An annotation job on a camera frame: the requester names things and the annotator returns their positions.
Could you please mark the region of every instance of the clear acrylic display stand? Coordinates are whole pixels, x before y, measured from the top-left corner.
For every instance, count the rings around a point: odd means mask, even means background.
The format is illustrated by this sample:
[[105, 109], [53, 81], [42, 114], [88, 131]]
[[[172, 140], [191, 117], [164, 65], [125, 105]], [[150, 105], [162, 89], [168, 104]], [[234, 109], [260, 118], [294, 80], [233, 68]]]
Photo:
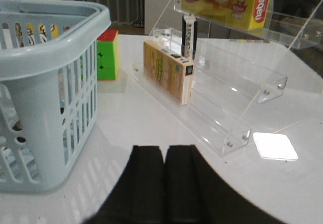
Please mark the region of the clear acrylic display stand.
[[[314, 18], [317, 9], [322, 3], [323, 0], [313, 9], [309, 18], [300, 18], [275, 12], [273, 9], [273, 0], [271, 0], [266, 15], [265, 25], [263, 28], [259, 29], [246, 31], [224, 25], [220, 22], [217, 22], [217, 24], [246, 33], [250, 36], [266, 38], [270, 41], [278, 42], [295, 49], [304, 49], [316, 46], [322, 40], [323, 22]], [[174, 5], [175, 11], [183, 14], [188, 13], [182, 9], [182, 0], [173, 0], [171, 4]]]
[[[181, 10], [180, 1], [169, 1], [150, 34], [154, 40], [178, 54], [181, 48], [182, 16], [186, 13]], [[259, 41], [263, 45], [254, 44], [250, 48], [255, 48], [251, 54], [260, 54], [248, 57], [242, 57], [241, 54], [244, 53], [239, 53], [239, 50], [248, 48], [245, 44], [241, 44], [240, 49], [231, 50], [219, 46], [217, 39], [208, 38], [213, 22], [198, 17], [192, 97], [188, 105], [179, 105], [159, 86], [146, 78], [142, 62], [134, 64], [134, 78], [203, 142], [222, 156], [252, 143], [253, 127], [257, 131], [267, 133], [277, 133], [288, 128], [306, 116], [297, 110], [289, 115], [288, 104], [290, 100], [295, 102], [290, 95], [284, 100], [279, 100], [285, 92], [288, 78], [288, 74], [281, 71], [289, 72], [289, 69], [281, 69], [290, 62], [298, 61], [290, 52], [290, 48], [313, 46], [319, 43], [320, 38], [303, 36], [304, 32], [311, 28], [308, 23], [312, 18], [300, 26], [302, 32], [296, 37], [272, 30], [270, 24], [275, 23], [275, 20], [271, 19], [275, 17], [274, 14], [268, 12], [267, 16], [270, 18], [264, 28], [246, 33], [261, 39], [277, 41], [279, 44], [271, 43], [271, 49], [267, 52], [263, 49], [266, 41]], [[298, 97], [302, 94], [302, 90], [307, 91], [308, 85], [292, 82], [291, 88], [294, 84], [297, 93], [293, 91], [293, 95]], [[303, 101], [295, 103], [303, 107]]]

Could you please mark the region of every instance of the yellow snack box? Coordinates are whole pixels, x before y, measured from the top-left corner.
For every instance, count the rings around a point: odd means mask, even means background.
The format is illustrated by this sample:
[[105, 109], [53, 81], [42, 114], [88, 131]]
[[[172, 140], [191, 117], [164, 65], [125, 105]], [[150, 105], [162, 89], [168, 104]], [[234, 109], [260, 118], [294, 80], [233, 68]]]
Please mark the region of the yellow snack box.
[[144, 73], [180, 104], [191, 99], [194, 62], [156, 41], [144, 42]]
[[261, 28], [269, 0], [182, 0], [184, 11], [244, 30]]

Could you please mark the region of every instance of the basket slot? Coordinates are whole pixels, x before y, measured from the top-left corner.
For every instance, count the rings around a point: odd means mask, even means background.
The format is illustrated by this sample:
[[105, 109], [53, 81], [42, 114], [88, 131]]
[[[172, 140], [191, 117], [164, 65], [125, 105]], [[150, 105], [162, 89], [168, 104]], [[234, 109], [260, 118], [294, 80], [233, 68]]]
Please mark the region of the basket slot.
[[93, 65], [93, 62], [94, 62], [94, 47], [93, 45], [91, 45], [90, 47], [90, 76], [92, 76], [92, 71], [94, 70], [94, 65]]
[[4, 157], [5, 165], [7, 166], [8, 171], [11, 173], [11, 176], [14, 178], [14, 180], [22, 182], [23, 176], [21, 173], [19, 159], [15, 157], [10, 148], [2, 147], [1, 152]]
[[73, 154], [74, 153], [74, 150], [75, 150], [75, 138], [74, 138], [74, 122], [73, 120], [71, 120], [71, 123], [70, 123], [70, 136], [71, 136], [71, 153]]
[[23, 46], [29, 46], [29, 37], [27, 33], [27, 28], [24, 25], [19, 24], [20, 26], [20, 33], [22, 34], [22, 41], [23, 41]]
[[88, 79], [91, 76], [91, 59], [92, 59], [92, 50], [91, 50], [92, 45], [90, 46], [90, 48], [87, 50], [87, 58], [86, 58], [86, 82], [88, 81]]
[[92, 108], [92, 117], [94, 115], [94, 112], [96, 111], [96, 77], [97, 77], [97, 74], [96, 74], [96, 66], [97, 66], [97, 51], [96, 51], [96, 46], [92, 45], [91, 46], [91, 51], [92, 51], [92, 60], [91, 60], [91, 64], [92, 64], [92, 68], [93, 68], [93, 72], [95, 73], [94, 76], [92, 76], [92, 84], [94, 84], [94, 87], [93, 87], [93, 90], [91, 92], [91, 108]]
[[91, 111], [91, 118], [93, 118], [93, 114], [94, 114], [94, 108], [93, 108], [93, 90], [91, 90], [91, 93], [90, 93], [90, 111]]
[[85, 121], [86, 121], [85, 109], [84, 109], [84, 104], [82, 104], [82, 135], [84, 135], [85, 133]]
[[71, 82], [68, 77], [68, 67], [63, 67], [58, 71], [58, 83], [61, 103], [61, 113], [63, 114], [67, 106], [71, 103]]
[[70, 156], [70, 148], [68, 147], [67, 143], [67, 130], [64, 130], [63, 133], [63, 148], [64, 148], [64, 160], [65, 160], [65, 165], [67, 165], [69, 161], [69, 156]]
[[89, 97], [87, 97], [87, 103], [86, 103], [86, 128], [89, 125], [89, 120], [90, 120], [89, 116], [90, 116]]
[[0, 122], [7, 123], [6, 131], [10, 131], [10, 130], [20, 131], [22, 129], [20, 119], [16, 112], [14, 103], [11, 100], [9, 90], [4, 84], [1, 84], [1, 83], [0, 83]]
[[90, 70], [90, 75], [92, 77], [92, 73], [95, 71], [95, 64], [97, 64], [96, 62], [96, 46], [94, 46], [93, 44], [91, 45], [91, 70]]
[[3, 163], [0, 161], [0, 182], [6, 182], [6, 181], [7, 181], [6, 169], [3, 166]]
[[49, 28], [50, 26], [47, 23], [38, 25], [38, 31], [39, 31], [38, 35], [41, 43], [45, 43], [51, 40], [51, 33]]
[[6, 38], [8, 38], [8, 40], [9, 40], [10, 35], [9, 35], [8, 24], [2, 23], [1, 26], [2, 26], [2, 29], [0, 30], [0, 43], [1, 43], [1, 50], [4, 50], [4, 49], [7, 49]]
[[76, 121], [76, 115], [73, 117], [73, 141], [74, 141], [74, 146], [75, 148], [78, 145], [78, 136], [77, 136], [77, 121]]
[[84, 82], [86, 81], [86, 54], [83, 53], [80, 58], [80, 67], [81, 67], [81, 88], [83, 88]]
[[68, 71], [68, 77], [69, 77], [69, 82], [70, 82], [70, 85], [69, 85], [69, 90], [71, 91], [71, 100], [75, 99], [75, 95], [76, 95], [76, 85], [77, 85], [77, 82], [76, 82], [76, 69], [74, 67], [74, 62], [69, 64], [68, 66], [69, 68], [69, 71]]
[[80, 143], [80, 128], [81, 128], [81, 124], [80, 124], [80, 112], [77, 111], [76, 113], [76, 142], [77, 142], [77, 145]]
[[97, 88], [96, 88], [96, 84], [94, 86], [94, 112], [96, 112], [96, 92], [97, 92]]
[[85, 58], [83, 61], [83, 76], [84, 76], [84, 82], [87, 82], [87, 79], [89, 77], [88, 75], [88, 62], [89, 62], [90, 56], [89, 56], [89, 50], [85, 52]]
[[76, 94], [78, 94], [79, 91], [81, 91], [81, 87], [82, 87], [82, 78], [83, 78], [83, 75], [82, 75], [82, 65], [81, 65], [81, 58], [82, 56], [78, 57], [77, 60], [75, 60], [75, 63], [76, 63], [76, 66], [75, 67], [75, 71], [76, 71]]
[[6, 143], [6, 138], [2, 135], [0, 135], [0, 145], [3, 145]]
[[33, 181], [40, 182], [41, 178], [40, 178], [39, 169], [31, 151], [25, 147], [20, 149], [20, 153], [30, 178]]
[[75, 93], [75, 95], [77, 95], [79, 93], [79, 89], [80, 89], [80, 80], [81, 80], [81, 65], [80, 65], [80, 61], [79, 59], [75, 60], [73, 62], [73, 70], [72, 72], [74, 72], [73, 74], [73, 82], [74, 82], [74, 89], [73, 92]]
[[18, 41], [17, 41], [17, 36], [16, 36], [16, 33], [15, 33], [14, 24], [15, 23], [8, 23], [9, 33], [10, 33], [12, 48], [18, 48]]
[[26, 25], [26, 32], [28, 37], [28, 45], [33, 46], [36, 45], [36, 39], [35, 39], [35, 27], [31, 23], [27, 23]]

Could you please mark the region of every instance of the nabati logo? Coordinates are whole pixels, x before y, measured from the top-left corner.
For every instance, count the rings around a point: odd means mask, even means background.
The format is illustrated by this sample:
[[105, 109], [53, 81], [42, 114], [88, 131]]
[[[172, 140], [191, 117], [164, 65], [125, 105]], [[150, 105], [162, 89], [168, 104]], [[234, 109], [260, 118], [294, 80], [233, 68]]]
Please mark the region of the nabati logo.
[[262, 21], [266, 13], [267, 0], [258, 0], [258, 5], [255, 8], [255, 20]]

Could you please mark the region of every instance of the acrylic shelf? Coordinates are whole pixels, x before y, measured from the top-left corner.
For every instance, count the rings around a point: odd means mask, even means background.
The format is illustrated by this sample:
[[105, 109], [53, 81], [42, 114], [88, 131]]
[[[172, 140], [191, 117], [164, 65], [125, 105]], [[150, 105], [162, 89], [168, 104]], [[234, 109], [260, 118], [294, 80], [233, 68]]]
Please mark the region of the acrylic shelf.
[[[175, 11], [182, 14], [189, 13], [182, 9], [182, 0], [173, 0], [173, 3], [173, 9]], [[300, 18], [285, 15], [270, 11], [270, 8], [266, 15], [264, 27], [254, 30], [243, 30], [231, 27], [203, 16], [197, 16], [197, 18], [209, 23], [215, 23], [226, 28], [234, 29], [250, 36], [278, 42], [294, 49], [304, 49], [316, 46], [320, 44], [323, 35], [323, 21], [315, 18]]]
[[[180, 54], [181, 32], [155, 29], [154, 39]], [[144, 75], [143, 63], [133, 76], [151, 95], [220, 155], [248, 144], [251, 128], [242, 121], [250, 104], [281, 96], [287, 77], [198, 39], [191, 102], [179, 105]]]

